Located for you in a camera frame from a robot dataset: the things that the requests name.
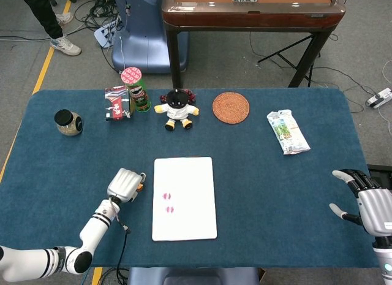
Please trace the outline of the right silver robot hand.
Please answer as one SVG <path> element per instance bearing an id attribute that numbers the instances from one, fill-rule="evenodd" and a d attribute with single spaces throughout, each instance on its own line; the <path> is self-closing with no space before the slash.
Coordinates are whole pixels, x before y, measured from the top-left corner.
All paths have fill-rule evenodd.
<path id="1" fill-rule="evenodd" d="M 382 187 L 360 170 L 334 170 L 332 175 L 350 188 L 358 204 L 358 215 L 341 210 L 330 203 L 331 211 L 339 218 L 363 226 L 375 237 L 391 236 L 391 191 Z"/>

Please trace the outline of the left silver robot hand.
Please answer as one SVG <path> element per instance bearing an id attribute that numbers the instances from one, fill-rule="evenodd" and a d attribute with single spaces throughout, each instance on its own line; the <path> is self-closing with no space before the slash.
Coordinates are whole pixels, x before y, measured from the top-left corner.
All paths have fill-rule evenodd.
<path id="1" fill-rule="evenodd" d="M 108 198 L 120 205 L 135 200 L 138 193 L 143 189 L 146 179 L 145 173 L 135 173 L 125 168 L 120 168 L 111 180 L 107 188 Z"/>

